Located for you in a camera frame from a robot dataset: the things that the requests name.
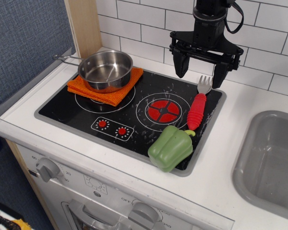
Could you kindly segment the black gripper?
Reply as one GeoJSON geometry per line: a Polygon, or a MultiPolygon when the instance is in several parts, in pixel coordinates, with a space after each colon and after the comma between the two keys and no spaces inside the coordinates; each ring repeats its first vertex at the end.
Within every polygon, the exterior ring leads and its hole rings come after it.
{"type": "Polygon", "coordinates": [[[213,89],[220,88],[229,71],[237,70],[243,49],[228,41],[224,36],[227,30],[231,34],[237,33],[244,23],[244,13],[241,22],[233,31],[229,29],[227,11],[217,15],[205,15],[201,11],[194,11],[193,31],[172,31],[170,37],[170,51],[173,55],[176,75],[183,78],[189,68],[190,58],[215,64],[213,75],[213,89]]]}

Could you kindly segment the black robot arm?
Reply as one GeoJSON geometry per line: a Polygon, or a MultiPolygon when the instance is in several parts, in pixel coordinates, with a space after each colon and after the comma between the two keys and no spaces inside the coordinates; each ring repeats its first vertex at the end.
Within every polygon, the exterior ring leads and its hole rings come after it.
{"type": "Polygon", "coordinates": [[[230,30],[227,22],[230,7],[243,14],[240,6],[233,0],[198,0],[193,9],[193,31],[170,33],[172,42],[169,47],[178,77],[182,78],[187,72],[190,58],[214,64],[214,89],[221,86],[230,71],[238,69],[243,49],[228,41],[224,31],[235,34],[241,29],[243,22],[235,30],[230,30]]]}

